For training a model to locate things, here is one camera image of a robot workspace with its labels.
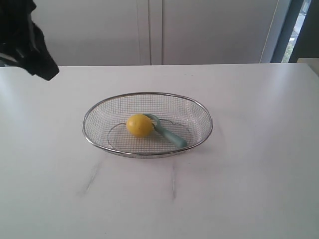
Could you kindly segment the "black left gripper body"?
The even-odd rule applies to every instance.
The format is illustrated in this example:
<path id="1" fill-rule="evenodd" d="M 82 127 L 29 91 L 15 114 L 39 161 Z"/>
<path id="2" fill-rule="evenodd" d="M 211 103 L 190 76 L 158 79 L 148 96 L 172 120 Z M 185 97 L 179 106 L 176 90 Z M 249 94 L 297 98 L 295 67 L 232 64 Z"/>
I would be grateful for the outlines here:
<path id="1" fill-rule="evenodd" d="M 0 2 L 0 61 L 37 62 L 36 30 L 32 0 Z"/>

